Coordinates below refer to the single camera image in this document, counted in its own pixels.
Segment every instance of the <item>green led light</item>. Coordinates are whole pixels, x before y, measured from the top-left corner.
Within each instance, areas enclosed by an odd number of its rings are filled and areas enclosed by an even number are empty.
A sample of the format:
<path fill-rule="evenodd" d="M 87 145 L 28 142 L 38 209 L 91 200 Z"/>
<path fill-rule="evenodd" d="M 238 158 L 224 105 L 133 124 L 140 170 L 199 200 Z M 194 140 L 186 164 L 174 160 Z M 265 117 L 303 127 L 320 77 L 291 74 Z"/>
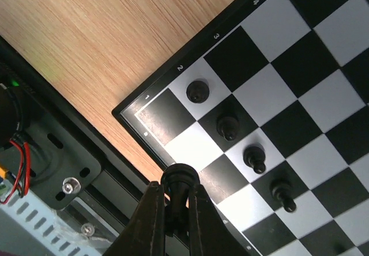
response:
<path fill-rule="evenodd" d="M 19 86 L 18 82 L 17 82 L 17 81 L 15 81 L 14 79 L 12 79 L 12 85 L 13 85 L 14 87 L 18 87 L 18 86 Z"/>

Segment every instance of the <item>chess piece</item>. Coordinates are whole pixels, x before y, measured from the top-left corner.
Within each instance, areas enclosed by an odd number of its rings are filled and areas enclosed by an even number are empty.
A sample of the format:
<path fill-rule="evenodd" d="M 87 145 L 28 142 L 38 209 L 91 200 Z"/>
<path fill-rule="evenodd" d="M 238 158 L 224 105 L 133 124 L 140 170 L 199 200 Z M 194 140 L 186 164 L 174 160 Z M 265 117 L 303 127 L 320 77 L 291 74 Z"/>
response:
<path fill-rule="evenodd" d="M 234 141 L 237 138 L 240 123 L 233 116 L 224 116 L 217 122 L 217 131 L 219 135 L 227 141 Z"/>
<path fill-rule="evenodd" d="M 243 152 L 244 163 L 252 168 L 256 174 L 265 172 L 265 152 L 262 148 L 253 145 Z"/>
<path fill-rule="evenodd" d="M 187 98 L 193 103 L 203 103 L 208 99 L 210 90 L 208 85 L 200 80 L 195 80 L 188 85 L 186 90 Z"/>
<path fill-rule="evenodd" d="M 271 184 L 272 197 L 279 201 L 286 212 L 293 213 L 296 204 L 291 197 L 292 186 L 287 180 L 278 180 Z"/>

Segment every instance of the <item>black pawn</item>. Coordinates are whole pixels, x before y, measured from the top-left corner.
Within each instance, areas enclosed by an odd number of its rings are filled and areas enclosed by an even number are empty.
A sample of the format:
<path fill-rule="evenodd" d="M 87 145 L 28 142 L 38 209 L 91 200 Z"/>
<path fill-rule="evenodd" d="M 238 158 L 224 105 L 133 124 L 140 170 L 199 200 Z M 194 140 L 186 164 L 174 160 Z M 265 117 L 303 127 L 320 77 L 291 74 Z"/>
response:
<path fill-rule="evenodd" d="M 191 82 L 186 90 L 187 98 L 193 103 L 203 103 L 208 99 L 209 94 L 209 86 L 200 80 Z"/>
<path fill-rule="evenodd" d="M 227 141 L 234 141 L 237 138 L 239 128 L 240 123 L 232 116 L 224 116 L 217 122 L 217 131 L 219 135 Z"/>
<path fill-rule="evenodd" d="M 243 152 L 244 163 L 252 168 L 256 174 L 265 172 L 265 152 L 258 146 L 249 146 Z"/>
<path fill-rule="evenodd" d="M 271 184 L 272 197 L 279 201 L 286 212 L 293 213 L 297 206 L 291 197 L 292 186 L 286 180 L 278 180 Z"/>

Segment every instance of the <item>wood grain surface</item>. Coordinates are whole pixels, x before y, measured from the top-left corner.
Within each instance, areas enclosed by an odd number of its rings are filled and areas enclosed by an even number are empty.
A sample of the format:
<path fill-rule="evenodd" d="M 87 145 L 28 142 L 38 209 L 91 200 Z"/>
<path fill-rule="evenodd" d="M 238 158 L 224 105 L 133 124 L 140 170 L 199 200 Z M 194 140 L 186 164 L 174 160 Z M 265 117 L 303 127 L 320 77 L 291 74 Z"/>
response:
<path fill-rule="evenodd" d="M 2 35 L 149 180 L 111 110 L 233 0 L 0 0 Z"/>

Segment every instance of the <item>cable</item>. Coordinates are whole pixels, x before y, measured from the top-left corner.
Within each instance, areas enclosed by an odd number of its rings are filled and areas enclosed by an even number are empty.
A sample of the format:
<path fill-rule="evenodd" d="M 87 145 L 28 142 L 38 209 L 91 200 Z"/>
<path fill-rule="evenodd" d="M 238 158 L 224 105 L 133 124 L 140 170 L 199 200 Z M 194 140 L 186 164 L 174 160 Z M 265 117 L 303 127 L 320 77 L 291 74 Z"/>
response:
<path fill-rule="evenodd" d="M 6 199 L 4 201 L 0 201 L 1 204 L 7 204 L 8 201 L 10 200 L 10 198 L 12 197 L 12 195 L 14 194 L 14 192 L 16 191 L 17 189 L 17 186 L 19 184 L 19 180 L 20 180 L 20 177 L 21 177 L 21 174 L 22 174 L 22 168 L 23 168 L 23 161 L 24 161 L 24 155 L 23 155 L 23 150 L 22 148 L 17 144 L 15 143 L 14 141 L 10 140 L 10 143 L 12 145 L 14 145 L 21 153 L 21 161 L 20 161 L 20 164 L 19 164 L 19 170 L 18 170 L 18 175 L 16 177 L 16 181 L 13 185 L 13 188 L 12 188 L 12 191 L 10 192 L 10 194 L 6 197 Z"/>
<path fill-rule="evenodd" d="M 20 183 L 21 183 L 21 197 L 25 196 L 25 178 L 27 175 L 27 161 L 26 161 L 26 154 L 25 154 L 25 148 L 22 144 L 20 144 L 17 140 L 14 140 L 22 149 L 23 155 L 24 155 L 24 160 L 23 160 L 23 167 L 22 167 L 22 171 L 21 171 L 21 177 L 20 177 Z"/>
<path fill-rule="evenodd" d="M 26 160 L 26 177 L 25 177 L 25 188 L 24 195 L 28 194 L 30 180 L 31 180 L 31 151 L 29 150 L 29 145 L 27 142 L 24 142 L 25 148 L 25 160 Z"/>
<path fill-rule="evenodd" d="M 1 165 L 0 165 L 0 177 L 2 179 L 7 179 L 12 185 L 16 183 L 15 176 L 13 176 L 13 174 L 10 171 L 8 171 L 5 167 Z M 17 185 L 17 191 L 20 193 L 21 197 L 23 197 L 23 191 L 19 184 Z"/>

